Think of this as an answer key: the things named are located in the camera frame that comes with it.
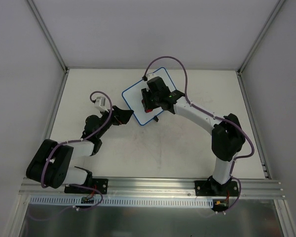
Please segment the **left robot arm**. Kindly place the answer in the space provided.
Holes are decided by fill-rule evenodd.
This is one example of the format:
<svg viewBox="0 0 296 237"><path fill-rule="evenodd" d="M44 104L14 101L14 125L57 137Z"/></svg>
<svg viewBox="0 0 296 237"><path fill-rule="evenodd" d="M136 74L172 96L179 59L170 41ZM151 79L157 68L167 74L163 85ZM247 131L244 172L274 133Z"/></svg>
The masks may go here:
<svg viewBox="0 0 296 237"><path fill-rule="evenodd" d="M95 155L101 145L101 137L115 125L127 124L133 110L113 106L111 110L100 109L101 116L90 115L85 120L80 139L58 143L45 139L26 170L26 177L54 189L62 184L76 184L83 193L93 188L92 173L79 167L70 167L72 159Z"/></svg>

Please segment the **blue framed whiteboard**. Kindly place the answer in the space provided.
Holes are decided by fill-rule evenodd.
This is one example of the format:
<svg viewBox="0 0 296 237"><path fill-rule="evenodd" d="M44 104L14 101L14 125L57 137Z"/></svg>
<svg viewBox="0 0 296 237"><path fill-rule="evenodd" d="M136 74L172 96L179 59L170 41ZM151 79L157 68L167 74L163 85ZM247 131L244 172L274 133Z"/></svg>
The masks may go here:
<svg viewBox="0 0 296 237"><path fill-rule="evenodd" d="M174 91L177 89L166 68L161 67L155 70L153 73L155 74L155 76L159 76L163 79L165 84L169 87L170 91ZM143 97L141 93L141 90L143 88L148 89L148 86L145 81L141 80L122 92L122 97L124 101L126 102L129 109L134 111L134 116L141 126L146 125L147 123L152 121L155 116L159 116L161 113L163 113L163 110L161 108L154 109L150 113L146 113L144 111L142 105Z"/></svg>

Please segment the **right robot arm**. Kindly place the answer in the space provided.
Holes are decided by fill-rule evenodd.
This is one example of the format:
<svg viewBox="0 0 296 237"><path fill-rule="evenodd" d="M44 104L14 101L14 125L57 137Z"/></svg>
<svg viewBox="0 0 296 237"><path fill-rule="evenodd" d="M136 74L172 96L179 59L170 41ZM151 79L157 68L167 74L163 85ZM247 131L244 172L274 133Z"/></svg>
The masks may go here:
<svg viewBox="0 0 296 237"><path fill-rule="evenodd" d="M186 92L171 91L159 76L153 75L151 79L143 76L143 81L148 86L147 89L141 90L142 104L146 113L161 108L188 119L211 135L211 149L216 162L213 174L204 185L205 192L214 196L225 195L232 179L235 158L245 143L238 117L234 114L223 118L215 116L193 104Z"/></svg>

